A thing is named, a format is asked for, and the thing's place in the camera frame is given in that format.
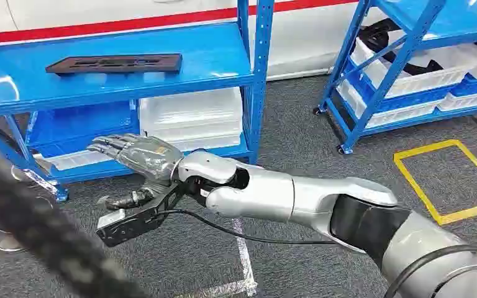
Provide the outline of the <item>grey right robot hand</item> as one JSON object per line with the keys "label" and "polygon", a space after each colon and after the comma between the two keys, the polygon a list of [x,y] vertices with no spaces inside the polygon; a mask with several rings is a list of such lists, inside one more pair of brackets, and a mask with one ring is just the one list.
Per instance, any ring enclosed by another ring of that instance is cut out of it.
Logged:
{"label": "grey right robot hand", "polygon": [[124,197],[101,198],[99,202],[108,210],[141,207],[163,194],[172,184],[175,166],[184,157],[183,152],[159,138],[133,133],[98,136],[86,149],[102,153],[145,178],[141,188]]}

